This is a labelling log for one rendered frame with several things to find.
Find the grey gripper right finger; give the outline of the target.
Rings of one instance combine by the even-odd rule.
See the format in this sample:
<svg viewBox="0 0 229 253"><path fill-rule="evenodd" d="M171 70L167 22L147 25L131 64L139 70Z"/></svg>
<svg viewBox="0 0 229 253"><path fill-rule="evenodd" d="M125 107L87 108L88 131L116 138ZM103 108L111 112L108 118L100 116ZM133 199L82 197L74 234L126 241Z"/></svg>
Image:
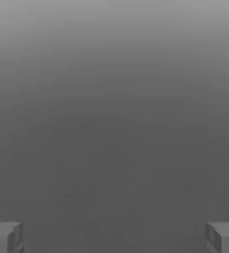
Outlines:
<svg viewBox="0 0 229 253"><path fill-rule="evenodd" d="M229 253L229 222L205 224L205 248L208 253Z"/></svg>

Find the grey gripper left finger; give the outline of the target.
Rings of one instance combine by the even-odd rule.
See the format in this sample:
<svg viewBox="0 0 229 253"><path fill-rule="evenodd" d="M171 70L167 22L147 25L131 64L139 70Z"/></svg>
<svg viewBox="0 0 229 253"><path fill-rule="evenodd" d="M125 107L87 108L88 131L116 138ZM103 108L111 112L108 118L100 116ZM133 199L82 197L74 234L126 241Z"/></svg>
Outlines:
<svg viewBox="0 0 229 253"><path fill-rule="evenodd" d="M0 222L0 253L24 253L24 223Z"/></svg>

